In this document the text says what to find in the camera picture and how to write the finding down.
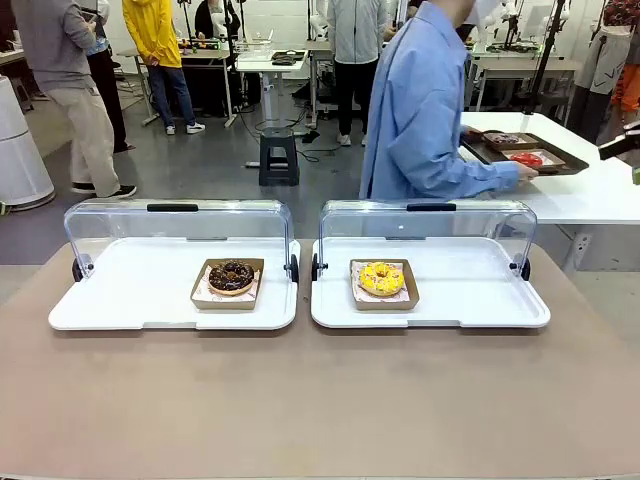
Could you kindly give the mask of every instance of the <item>yellow frosted donut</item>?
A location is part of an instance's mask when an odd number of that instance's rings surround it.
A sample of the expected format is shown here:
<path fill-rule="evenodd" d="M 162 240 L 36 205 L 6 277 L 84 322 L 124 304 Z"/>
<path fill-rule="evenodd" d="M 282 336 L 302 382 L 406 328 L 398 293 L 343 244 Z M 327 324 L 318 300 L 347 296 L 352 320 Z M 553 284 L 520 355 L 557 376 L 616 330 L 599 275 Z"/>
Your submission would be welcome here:
<path fill-rule="evenodd" d="M 360 270 L 360 286 L 371 295 L 389 297 L 404 285 L 402 269 L 383 262 L 369 263 Z"/>

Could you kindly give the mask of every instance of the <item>yellow hoodie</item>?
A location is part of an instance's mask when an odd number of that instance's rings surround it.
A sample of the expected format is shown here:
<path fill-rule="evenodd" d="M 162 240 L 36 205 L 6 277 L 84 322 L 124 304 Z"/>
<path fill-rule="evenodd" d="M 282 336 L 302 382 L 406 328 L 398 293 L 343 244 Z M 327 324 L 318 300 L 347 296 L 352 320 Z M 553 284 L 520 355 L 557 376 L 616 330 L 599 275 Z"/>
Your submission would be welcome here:
<path fill-rule="evenodd" d="M 173 30 L 171 0 L 122 0 L 127 29 L 142 60 L 158 59 L 163 67 L 182 67 L 180 49 Z"/>

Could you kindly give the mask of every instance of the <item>white tray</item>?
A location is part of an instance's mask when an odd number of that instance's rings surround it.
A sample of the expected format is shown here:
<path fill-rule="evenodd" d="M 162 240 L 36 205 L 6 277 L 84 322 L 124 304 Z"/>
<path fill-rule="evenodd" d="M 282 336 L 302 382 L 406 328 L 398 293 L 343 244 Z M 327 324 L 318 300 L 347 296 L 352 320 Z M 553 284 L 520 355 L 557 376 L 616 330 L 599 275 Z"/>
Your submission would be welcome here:
<path fill-rule="evenodd" d="M 502 246 L 491 239 L 325 238 L 323 248 L 329 268 L 313 282 L 311 315 L 325 327 L 538 328 L 551 316 L 529 282 L 509 269 Z M 313 252 L 318 252 L 317 241 Z M 356 310 L 349 273 L 354 258 L 407 259 L 420 293 L 418 305 L 411 311 Z"/>
<path fill-rule="evenodd" d="M 187 241 L 127 238 L 111 243 L 94 273 L 71 287 L 49 314 L 56 330 L 276 330 L 293 321 L 298 284 L 284 270 L 283 239 Z M 300 258 L 300 244 L 290 254 Z M 264 258 L 256 307 L 198 310 L 191 289 L 207 258 Z"/>

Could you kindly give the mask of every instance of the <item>person in yellow hoodie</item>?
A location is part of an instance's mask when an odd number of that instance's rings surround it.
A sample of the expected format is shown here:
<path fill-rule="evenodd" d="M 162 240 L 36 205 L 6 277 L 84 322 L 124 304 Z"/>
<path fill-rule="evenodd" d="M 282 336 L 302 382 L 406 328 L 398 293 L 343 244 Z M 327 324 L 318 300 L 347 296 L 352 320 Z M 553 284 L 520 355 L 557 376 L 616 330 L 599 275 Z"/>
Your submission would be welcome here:
<path fill-rule="evenodd" d="M 167 101 L 165 75 L 178 97 L 187 123 L 187 133 L 199 133 L 205 126 L 196 122 L 191 106 L 191 96 L 182 72 L 182 59 L 173 30 L 170 2 L 171 0 L 123 0 L 122 13 L 138 53 L 149 71 L 149 83 L 167 135 L 175 135 L 176 126 Z"/>

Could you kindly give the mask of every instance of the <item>gray sweatshirt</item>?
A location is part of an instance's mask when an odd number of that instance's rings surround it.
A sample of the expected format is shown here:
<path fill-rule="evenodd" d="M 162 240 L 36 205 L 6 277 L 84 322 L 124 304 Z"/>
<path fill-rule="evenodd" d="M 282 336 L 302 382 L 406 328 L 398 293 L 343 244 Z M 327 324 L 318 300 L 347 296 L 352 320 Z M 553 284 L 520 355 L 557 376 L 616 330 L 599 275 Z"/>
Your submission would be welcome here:
<path fill-rule="evenodd" d="M 327 23 L 336 62 L 374 62 L 382 51 L 387 0 L 329 0 Z"/>
<path fill-rule="evenodd" d="M 94 87 L 85 50 L 96 37 L 73 0 L 11 0 L 27 63 L 40 87 Z"/>

